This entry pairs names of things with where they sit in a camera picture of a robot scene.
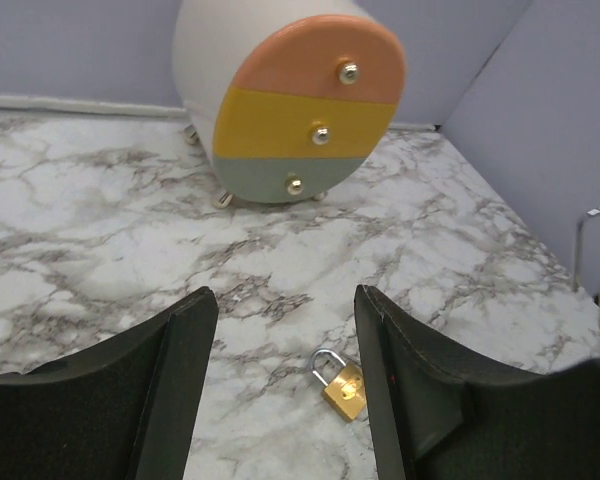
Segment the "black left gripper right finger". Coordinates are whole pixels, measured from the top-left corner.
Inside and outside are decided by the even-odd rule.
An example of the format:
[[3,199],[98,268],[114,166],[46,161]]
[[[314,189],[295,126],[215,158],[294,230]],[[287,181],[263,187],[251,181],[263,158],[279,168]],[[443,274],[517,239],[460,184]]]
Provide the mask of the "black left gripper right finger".
[[600,358],[536,374],[361,285],[354,317],[382,479],[600,479]]

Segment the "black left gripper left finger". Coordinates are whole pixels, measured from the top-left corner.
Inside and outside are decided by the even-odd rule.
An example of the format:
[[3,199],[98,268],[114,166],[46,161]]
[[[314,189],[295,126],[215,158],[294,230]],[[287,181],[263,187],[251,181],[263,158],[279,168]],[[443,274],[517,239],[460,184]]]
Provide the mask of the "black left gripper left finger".
[[96,345],[0,375],[0,479],[181,479],[217,325],[203,287]]

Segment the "medium brass padlock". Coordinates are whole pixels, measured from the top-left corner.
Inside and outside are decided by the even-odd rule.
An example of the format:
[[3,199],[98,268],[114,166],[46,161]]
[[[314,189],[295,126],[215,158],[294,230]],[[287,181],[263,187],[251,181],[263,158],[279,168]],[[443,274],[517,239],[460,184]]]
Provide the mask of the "medium brass padlock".
[[[338,373],[330,381],[327,381],[317,368],[317,361],[321,357],[328,357],[340,366]],[[362,370],[355,363],[346,362],[328,348],[318,348],[312,353],[309,368],[312,375],[324,386],[322,395],[327,403],[346,422],[356,420],[367,405]]]

